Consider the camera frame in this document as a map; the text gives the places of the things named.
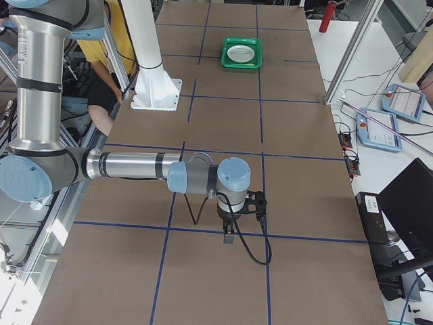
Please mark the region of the long metal ruler rod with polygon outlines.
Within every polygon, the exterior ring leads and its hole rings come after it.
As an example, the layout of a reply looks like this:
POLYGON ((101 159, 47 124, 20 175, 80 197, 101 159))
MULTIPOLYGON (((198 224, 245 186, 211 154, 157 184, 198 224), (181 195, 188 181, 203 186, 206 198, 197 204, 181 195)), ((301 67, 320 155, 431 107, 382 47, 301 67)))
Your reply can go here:
POLYGON ((425 152, 426 154, 428 154, 429 156, 432 157, 432 152, 427 150, 426 148, 422 147, 421 145, 415 143, 414 141, 412 141, 411 139, 409 139, 408 137, 400 134, 397 131, 392 130, 390 127, 386 126, 384 123, 380 122, 379 120, 377 120, 376 118, 369 116, 367 113, 363 112, 361 109, 356 108, 355 106, 345 102, 342 98, 338 98, 338 101, 342 102, 345 106, 351 108, 352 110, 354 110, 355 112, 357 112, 358 114, 363 115, 367 120, 370 119, 371 121, 373 121, 374 123, 376 123, 377 125, 379 125, 380 127, 382 127, 383 129, 391 132, 393 135, 399 137, 400 139, 402 139, 403 141, 407 142, 408 144, 410 144, 411 146, 413 146, 414 148, 417 148, 418 150, 421 150, 422 152, 425 152))

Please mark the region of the aluminium frame post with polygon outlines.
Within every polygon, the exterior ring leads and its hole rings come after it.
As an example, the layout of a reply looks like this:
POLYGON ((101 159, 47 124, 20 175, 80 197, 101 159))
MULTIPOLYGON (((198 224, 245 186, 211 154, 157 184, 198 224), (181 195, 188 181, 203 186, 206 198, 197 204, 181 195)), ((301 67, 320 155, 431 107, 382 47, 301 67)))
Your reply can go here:
POLYGON ((336 92, 342 83, 343 77, 350 68, 352 61, 354 60, 357 50, 361 46, 363 39, 368 33, 373 21, 375 20, 384 0, 370 0, 367 2, 366 8, 359 20, 357 27, 348 43, 346 51, 342 56, 342 59, 337 67, 334 77, 327 90, 324 98, 324 103, 330 105, 336 96, 336 92))

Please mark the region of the green plastic tray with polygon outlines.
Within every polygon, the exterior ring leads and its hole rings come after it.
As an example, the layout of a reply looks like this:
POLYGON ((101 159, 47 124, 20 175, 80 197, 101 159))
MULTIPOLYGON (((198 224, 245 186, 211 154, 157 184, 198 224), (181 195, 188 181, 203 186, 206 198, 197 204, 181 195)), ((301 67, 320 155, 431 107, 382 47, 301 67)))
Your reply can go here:
POLYGON ((255 38, 228 37, 224 40, 221 53, 221 64, 225 68, 241 68, 256 70, 262 66, 262 42, 255 38), (234 45, 246 45, 255 51, 255 57, 244 64, 235 63, 227 56, 227 50, 234 45))

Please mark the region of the far blue teach pendant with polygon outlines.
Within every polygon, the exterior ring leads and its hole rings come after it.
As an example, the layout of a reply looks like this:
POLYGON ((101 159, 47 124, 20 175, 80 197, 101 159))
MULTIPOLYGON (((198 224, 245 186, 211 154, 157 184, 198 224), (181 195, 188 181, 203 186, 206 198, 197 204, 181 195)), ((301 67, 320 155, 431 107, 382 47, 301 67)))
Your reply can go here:
POLYGON ((420 121, 426 95, 398 84, 391 84, 382 98, 382 109, 412 123, 420 121))

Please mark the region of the red cylinder bottle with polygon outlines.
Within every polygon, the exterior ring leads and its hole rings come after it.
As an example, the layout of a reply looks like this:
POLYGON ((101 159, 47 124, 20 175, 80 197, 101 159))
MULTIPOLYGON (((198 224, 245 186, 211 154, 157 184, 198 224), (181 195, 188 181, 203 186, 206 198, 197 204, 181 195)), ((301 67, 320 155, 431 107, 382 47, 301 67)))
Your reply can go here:
POLYGON ((337 6, 337 2, 336 1, 328 1, 327 2, 327 6, 325 8, 322 20, 321 20, 321 24, 319 27, 319 32, 320 33, 326 33, 329 27, 329 24, 332 20, 333 14, 335 12, 337 6))

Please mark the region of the brown cardboard table mat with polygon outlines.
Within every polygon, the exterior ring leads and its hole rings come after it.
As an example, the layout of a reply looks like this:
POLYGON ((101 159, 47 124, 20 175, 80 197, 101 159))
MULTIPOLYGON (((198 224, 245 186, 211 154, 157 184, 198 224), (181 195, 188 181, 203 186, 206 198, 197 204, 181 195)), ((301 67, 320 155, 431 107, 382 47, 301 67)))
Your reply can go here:
POLYGON ((120 109, 104 150, 198 161, 197 194, 91 181, 35 324, 385 324, 301 9, 165 3, 174 112, 120 109))

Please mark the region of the upper orange circuit board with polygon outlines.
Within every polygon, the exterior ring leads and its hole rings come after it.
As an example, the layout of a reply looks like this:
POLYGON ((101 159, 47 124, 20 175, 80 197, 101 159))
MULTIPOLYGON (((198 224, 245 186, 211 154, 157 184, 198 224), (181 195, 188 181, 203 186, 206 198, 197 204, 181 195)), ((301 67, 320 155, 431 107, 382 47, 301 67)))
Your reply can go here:
POLYGON ((351 134, 339 132, 338 139, 343 150, 352 149, 351 134))

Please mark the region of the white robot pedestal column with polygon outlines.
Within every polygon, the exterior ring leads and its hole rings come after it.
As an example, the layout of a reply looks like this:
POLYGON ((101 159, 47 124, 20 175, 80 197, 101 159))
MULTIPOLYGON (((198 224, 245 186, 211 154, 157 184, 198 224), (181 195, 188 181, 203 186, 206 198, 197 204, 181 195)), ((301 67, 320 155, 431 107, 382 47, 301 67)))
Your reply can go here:
POLYGON ((121 6, 139 67, 131 108, 174 112, 182 80, 164 69, 151 2, 125 0, 121 6))

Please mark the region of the wooden block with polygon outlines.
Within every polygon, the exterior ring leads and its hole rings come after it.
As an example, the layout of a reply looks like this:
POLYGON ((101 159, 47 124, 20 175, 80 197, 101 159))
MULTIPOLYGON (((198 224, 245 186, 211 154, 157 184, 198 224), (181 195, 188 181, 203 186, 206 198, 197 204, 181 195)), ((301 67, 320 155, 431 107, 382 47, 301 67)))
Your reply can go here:
POLYGON ((428 31, 411 32, 402 43, 413 53, 398 73, 404 83, 416 83, 432 65, 432 28, 428 31))

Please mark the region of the lower orange circuit board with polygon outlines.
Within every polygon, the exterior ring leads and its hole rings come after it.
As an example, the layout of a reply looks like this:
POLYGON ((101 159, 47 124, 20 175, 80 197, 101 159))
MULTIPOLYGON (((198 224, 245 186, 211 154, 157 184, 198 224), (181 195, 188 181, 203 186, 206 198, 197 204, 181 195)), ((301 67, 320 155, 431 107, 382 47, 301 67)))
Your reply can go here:
POLYGON ((357 156, 346 156, 345 163, 349 177, 351 179, 361 175, 359 170, 359 158, 357 156))

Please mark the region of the blue teach pendant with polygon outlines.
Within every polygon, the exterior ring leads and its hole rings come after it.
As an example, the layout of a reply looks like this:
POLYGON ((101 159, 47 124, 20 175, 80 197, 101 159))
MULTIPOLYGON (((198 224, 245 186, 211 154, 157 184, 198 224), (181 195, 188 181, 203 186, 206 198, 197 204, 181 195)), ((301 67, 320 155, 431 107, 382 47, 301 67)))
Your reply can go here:
POLYGON ((382 98, 382 109, 412 123, 420 121, 426 95, 398 84, 391 84, 382 98))
MULTIPOLYGON (((372 116, 388 128, 398 132, 396 115, 391 112, 362 108, 362 112, 372 116)), ((392 132, 379 126, 364 114, 357 113, 357 136, 364 146, 389 152, 401 152, 401 140, 392 132)))

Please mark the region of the orange circuit board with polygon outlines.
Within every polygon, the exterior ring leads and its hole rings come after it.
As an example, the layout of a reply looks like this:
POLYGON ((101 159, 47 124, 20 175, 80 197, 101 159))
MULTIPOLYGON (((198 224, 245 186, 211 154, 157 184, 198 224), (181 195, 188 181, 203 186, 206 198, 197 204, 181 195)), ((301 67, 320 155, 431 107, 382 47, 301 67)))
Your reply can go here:
POLYGON ((338 139, 343 150, 352 149, 351 134, 339 132, 338 139))
POLYGON ((349 177, 351 179, 361 175, 359 170, 359 158, 357 156, 346 156, 345 163, 349 177))

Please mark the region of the person in yellow shirt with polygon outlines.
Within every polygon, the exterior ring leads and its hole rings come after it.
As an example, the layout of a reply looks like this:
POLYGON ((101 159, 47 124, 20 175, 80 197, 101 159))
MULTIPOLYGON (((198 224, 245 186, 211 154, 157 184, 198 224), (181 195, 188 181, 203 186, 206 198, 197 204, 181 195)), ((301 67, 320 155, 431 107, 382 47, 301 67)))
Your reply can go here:
MULTIPOLYGON (((130 75, 135 67, 135 54, 120 4, 105 1, 104 6, 124 68, 130 75)), ((87 92, 89 115, 97 129, 108 136, 114 123, 111 117, 114 105, 122 102, 120 84, 103 41, 79 41, 78 44, 96 73, 87 92)))

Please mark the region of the black computer box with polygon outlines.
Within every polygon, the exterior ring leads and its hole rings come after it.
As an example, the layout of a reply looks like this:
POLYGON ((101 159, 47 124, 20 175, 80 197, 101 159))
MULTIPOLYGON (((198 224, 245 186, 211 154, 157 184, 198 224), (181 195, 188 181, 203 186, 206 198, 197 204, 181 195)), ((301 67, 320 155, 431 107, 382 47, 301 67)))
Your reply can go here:
POLYGON ((393 242, 386 231, 378 195, 371 192, 359 192, 355 199, 368 243, 391 246, 393 242))

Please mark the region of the white round plate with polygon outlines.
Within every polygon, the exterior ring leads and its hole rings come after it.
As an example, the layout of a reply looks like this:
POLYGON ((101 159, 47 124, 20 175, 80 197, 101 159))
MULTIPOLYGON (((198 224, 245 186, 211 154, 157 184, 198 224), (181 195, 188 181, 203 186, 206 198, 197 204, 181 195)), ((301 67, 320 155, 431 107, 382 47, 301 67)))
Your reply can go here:
POLYGON ((227 56, 235 63, 244 64, 255 57, 255 51, 246 45, 234 45, 227 50, 227 56))

